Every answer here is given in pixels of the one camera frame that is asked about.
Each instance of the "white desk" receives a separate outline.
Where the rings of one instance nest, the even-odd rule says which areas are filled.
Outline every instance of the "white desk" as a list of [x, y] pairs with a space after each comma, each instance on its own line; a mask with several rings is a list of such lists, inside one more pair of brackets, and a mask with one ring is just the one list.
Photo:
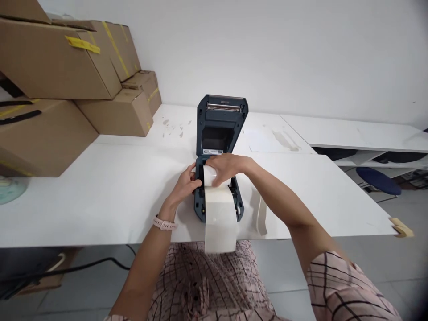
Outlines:
[[[290, 186], [332, 236], [395, 234], [389, 215], [326, 156], [311, 154], [279, 115], [250, 113], [243, 131], [269, 141], [279, 137], [272, 131], [282, 131], [300, 147], [277, 141], [268, 144], [272, 152], [255, 152], [243, 134], [234, 153], [253, 157]], [[180, 172], [196, 159], [195, 133], [195, 108], [162, 105], [147, 137], [101, 135], [60, 177], [22, 178], [26, 192], [0, 206], [0, 247], [140, 243]], [[269, 210], [268, 234], [256, 232], [260, 195], [246, 176], [237, 179], [245, 208], [239, 239], [290, 238]], [[179, 206], [177, 222], [173, 242], [204, 240], [193, 197]]]
[[[196, 115], [195, 107], [161, 105], [146, 137], [100, 135], [95, 143], [182, 148], [196, 155]], [[233, 150], [249, 151], [316, 154], [279, 115], [252, 112]]]
[[428, 167], [428, 156], [409, 163], [378, 163], [387, 151], [428, 152], [428, 133], [412, 126], [351, 120], [281, 115], [312, 147], [357, 149], [357, 154], [335, 160], [343, 168], [376, 167], [389, 177]]
[[281, 115], [312, 147], [428, 152], [428, 133], [412, 126]]

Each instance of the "woman's right hand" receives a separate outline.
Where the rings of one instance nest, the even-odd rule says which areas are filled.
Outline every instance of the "woman's right hand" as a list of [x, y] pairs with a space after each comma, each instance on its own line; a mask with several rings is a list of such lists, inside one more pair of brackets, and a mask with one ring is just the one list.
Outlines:
[[205, 164], [215, 168], [217, 177], [213, 181], [213, 187], [218, 187], [221, 183], [238, 173], [245, 174], [252, 163], [255, 164], [250, 157], [226, 153], [218, 156], [211, 156]]

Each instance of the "pink watch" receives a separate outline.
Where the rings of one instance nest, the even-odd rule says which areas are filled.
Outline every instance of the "pink watch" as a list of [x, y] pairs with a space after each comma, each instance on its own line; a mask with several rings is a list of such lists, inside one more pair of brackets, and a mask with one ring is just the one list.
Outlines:
[[153, 218], [153, 225], [160, 230], [175, 230], [178, 227], [178, 224], [162, 221], [160, 218], [157, 218], [157, 215]]

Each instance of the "white wall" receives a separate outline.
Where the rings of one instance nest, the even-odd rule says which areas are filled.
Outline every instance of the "white wall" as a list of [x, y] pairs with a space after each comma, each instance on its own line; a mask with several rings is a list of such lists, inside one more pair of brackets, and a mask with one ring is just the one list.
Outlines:
[[127, 24], [164, 103], [246, 97], [251, 111], [428, 127], [422, 0], [39, 0]]

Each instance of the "open printer lid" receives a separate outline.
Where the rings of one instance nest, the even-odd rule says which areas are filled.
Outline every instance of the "open printer lid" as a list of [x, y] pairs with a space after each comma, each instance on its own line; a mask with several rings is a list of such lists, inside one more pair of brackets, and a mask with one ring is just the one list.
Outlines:
[[205, 95], [198, 105], [196, 155], [232, 153], [247, 115], [245, 98]]

